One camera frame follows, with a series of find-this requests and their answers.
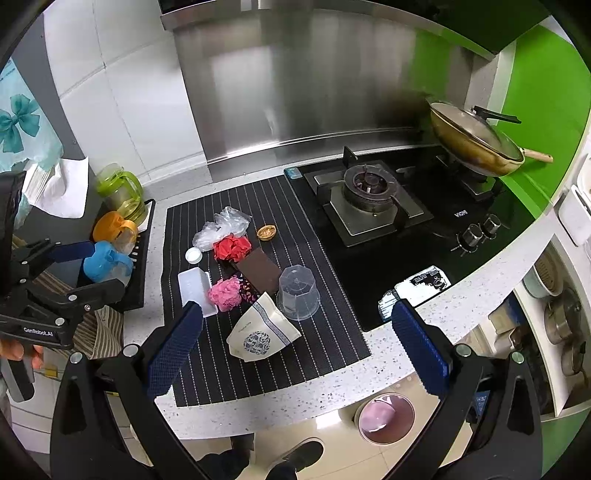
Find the human hand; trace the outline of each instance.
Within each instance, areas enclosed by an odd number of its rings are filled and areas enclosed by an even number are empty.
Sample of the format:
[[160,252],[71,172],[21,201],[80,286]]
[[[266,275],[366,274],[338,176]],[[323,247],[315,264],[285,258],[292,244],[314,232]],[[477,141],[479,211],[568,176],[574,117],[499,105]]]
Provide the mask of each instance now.
[[[25,349],[18,340],[0,339],[0,356],[8,360],[22,360]],[[43,366],[43,347],[33,345],[31,357],[33,368],[39,369]]]

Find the colander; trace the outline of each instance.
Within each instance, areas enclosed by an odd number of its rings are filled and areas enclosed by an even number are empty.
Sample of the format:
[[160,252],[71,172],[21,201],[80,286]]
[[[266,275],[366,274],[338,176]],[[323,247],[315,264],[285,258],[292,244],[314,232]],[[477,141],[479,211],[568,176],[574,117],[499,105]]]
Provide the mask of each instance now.
[[563,278],[556,261],[548,251],[544,251],[533,267],[523,278],[523,285],[529,294],[537,299],[556,297],[563,291]]

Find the pink flower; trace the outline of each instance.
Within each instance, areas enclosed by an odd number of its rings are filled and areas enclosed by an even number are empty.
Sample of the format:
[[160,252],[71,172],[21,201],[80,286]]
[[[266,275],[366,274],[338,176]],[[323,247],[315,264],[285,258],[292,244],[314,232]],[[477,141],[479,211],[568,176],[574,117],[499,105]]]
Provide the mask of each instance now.
[[227,312],[242,303],[240,281],[236,277],[220,280],[207,292],[207,298],[217,305],[221,312]]

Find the kitchen countertop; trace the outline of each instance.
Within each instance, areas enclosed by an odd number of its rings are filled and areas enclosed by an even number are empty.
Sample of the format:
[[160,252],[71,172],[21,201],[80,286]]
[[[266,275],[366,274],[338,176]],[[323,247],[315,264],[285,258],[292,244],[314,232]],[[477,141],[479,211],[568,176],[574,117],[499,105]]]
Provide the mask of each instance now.
[[[164,324],[160,277],[167,209],[280,175],[287,167],[205,185],[157,203],[150,234],[145,303],[143,308],[125,313],[124,344],[142,344],[156,327]],[[558,234],[566,236],[554,210],[549,210],[495,258],[421,305],[418,313],[427,323],[440,327],[452,342],[457,342],[499,306]],[[370,357],[302,384],[255,397],[181,408],[176,406],[171,388],[156,399],[156,405],[181,440],[227,437],[316,417],[380,391],[414,370],[389,324],[364,335],[372,352]]]

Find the white bottle cap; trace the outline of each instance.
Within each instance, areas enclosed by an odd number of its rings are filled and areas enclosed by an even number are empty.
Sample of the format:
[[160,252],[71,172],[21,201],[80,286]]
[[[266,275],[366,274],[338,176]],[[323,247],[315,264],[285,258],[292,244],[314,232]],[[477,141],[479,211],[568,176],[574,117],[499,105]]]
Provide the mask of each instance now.
[[185,259],[191,265],[198,264],[202,258],[203,258],[203,254],[201,253],[201,250],[199,250],[197,247],[191,247],[185,253]]

